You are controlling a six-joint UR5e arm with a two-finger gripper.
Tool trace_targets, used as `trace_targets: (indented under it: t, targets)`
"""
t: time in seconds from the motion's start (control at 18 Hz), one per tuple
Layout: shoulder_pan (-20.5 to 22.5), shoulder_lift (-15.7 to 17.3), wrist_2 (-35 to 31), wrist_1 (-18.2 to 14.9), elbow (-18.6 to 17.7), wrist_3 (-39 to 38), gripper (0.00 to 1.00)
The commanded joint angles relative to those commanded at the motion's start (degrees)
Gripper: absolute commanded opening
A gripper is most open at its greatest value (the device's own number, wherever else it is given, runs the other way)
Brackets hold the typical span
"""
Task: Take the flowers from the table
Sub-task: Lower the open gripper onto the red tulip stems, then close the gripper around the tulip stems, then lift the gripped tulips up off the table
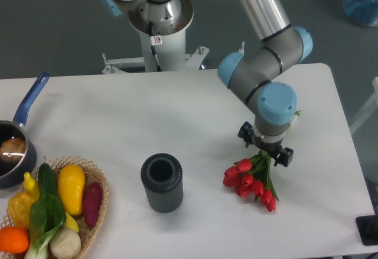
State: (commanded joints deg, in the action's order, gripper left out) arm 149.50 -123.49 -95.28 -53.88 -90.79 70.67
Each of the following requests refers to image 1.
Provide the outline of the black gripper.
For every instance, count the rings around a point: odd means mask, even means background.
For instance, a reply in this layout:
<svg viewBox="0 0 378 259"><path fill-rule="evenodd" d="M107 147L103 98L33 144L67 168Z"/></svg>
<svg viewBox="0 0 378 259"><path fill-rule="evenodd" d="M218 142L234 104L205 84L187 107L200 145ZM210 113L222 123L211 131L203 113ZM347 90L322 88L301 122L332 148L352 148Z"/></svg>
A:
<svg viewBox="0 0 378 259"><path fill-rule="evenodd" d="M256 126L245 122L239 129L237 136L244 141L245 147L253 145L267 152L275 160L274 166L280 164L288 167L293 160L294 150L289 147L282 147L285 133L269 136L267 133L262 133Z"/></svg>

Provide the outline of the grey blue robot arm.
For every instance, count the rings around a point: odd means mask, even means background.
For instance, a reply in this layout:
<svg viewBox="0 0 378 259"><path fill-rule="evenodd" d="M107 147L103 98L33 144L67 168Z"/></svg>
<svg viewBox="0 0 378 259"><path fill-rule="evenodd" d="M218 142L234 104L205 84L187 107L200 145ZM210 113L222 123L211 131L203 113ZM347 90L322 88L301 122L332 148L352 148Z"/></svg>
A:
<svg viewBox="0 0 378 259"><path fill-rule="evenodd" d="M139 32L143 64L147 72L199 68L203 50L185 53L185 31L193 20L190 0L102 0L114 16L127 15ZM275 81L312 51L311 35L293 27L279 0L240 0L262 42L262 49L247 57L242 50L227 55L217 73L255 115L239 137L288 166L294 152L282 141L296 111L296 94L287 84Z"/></svg>

